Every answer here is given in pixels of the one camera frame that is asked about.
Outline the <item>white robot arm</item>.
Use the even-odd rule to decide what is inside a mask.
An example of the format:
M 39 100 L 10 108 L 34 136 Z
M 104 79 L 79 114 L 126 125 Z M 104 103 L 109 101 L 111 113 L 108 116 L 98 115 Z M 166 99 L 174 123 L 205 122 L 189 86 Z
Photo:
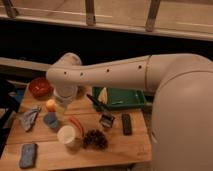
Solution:
M 60 103 L 79 86 L 145 90 L 154 95 L 153 171 L 213 171 L 213 61 L 161 54 L 83 66 L 67 53 L 46 72 Z

